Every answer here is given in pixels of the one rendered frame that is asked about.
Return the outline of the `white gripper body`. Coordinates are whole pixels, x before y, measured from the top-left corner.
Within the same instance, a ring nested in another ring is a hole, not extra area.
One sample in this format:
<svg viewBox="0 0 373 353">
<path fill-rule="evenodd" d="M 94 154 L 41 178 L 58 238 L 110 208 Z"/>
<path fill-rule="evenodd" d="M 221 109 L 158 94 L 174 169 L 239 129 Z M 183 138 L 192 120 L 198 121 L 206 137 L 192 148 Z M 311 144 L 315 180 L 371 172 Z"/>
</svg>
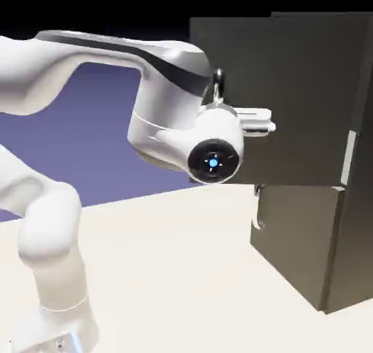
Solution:
<svg viewBox="0 0 373 353">
<path fill-rule="evenodd" d="M 276 130 L 272 111 L 264 108 L 235 107 L 244 136 L 268 136 Z"/>
</svg>

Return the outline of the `large dark grey cabinet door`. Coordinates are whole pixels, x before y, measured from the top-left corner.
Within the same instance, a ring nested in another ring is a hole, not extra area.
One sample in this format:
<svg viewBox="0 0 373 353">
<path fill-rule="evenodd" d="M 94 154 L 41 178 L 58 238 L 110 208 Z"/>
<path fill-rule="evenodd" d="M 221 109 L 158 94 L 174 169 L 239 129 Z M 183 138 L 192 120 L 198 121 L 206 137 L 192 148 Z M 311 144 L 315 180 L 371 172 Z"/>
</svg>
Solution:
<svg viewBox="0 0 373 353">
<path fill-rule="evenodd" d="M 224 71 L 224 98 L 272 112 L 274 133 L 245 140 L 233 182 L 348 181 L 373 67 L 373 15 L 192 18 L 190 39 Z"/>
</svg>

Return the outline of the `small dark grey cabinet door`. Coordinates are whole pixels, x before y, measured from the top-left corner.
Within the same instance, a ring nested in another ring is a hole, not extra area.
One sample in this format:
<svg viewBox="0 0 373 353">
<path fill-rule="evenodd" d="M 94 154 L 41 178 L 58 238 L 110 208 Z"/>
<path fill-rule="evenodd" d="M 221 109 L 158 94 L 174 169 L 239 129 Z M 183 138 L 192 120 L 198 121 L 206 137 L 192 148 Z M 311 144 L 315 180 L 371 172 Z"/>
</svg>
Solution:
<svg viewBox="0 0 373 353">
<path fill-rule="evenodd" d="M 345 202 L 342 186 L 264 185 L 251 244 L 316 310 L 329 298 L 337 231 Z"/>
</svg>

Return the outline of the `dark grey cabinet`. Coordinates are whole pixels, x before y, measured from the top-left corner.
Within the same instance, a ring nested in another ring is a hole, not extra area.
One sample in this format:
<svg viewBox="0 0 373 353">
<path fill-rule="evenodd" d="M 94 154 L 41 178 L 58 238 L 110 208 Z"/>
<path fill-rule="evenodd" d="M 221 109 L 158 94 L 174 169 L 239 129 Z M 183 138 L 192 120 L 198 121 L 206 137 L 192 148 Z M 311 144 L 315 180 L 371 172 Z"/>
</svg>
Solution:
<svg viewBox="0 0 373 353">
<path fill-rule="evenodd" d="M 369 14 L 373 12 L 273 12 Z M 373 67 L 345 188 L 337 231 L 327 314 L 373 299 Z"/>
</svg>

